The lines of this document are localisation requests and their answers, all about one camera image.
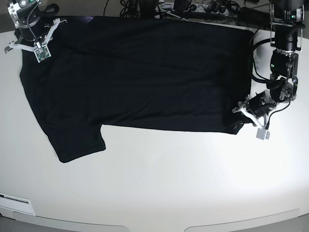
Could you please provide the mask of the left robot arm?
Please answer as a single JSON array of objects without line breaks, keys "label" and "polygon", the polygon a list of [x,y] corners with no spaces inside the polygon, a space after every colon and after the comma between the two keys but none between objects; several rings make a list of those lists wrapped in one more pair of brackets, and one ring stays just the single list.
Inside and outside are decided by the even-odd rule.
[{"label": "left robot arm", "polygon": [[298,51],[301,51],[303,36],[305,2],[303,0],[272,0],[270,1],[270,31],[273,37],[264,39],[253,45],[250,53],[261,45],[270,44],[274,48],[270,60],[270,78],[253,74],[255,61],[249,57],[247,69],[250,78],[266,85],[266,90],[247,96],[233,113],[239,116],[237,125],[252,123],[267,130],[273,114],[280,103],[291,104],[296,98],[298,88]]}]

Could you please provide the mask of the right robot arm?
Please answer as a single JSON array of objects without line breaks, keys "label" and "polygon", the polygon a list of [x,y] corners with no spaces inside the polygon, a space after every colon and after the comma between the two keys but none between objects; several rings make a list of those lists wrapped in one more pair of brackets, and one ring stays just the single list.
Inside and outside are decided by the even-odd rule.
[{"label": "right robot arm", "polygon": [[20,31],[20,37],[28,42],[42,42],[47,35],[47,18],[54,17],[59,12],[59,6],[52,3],[42,11],[39,9],[40,0],[10,0],[8,12]]}]

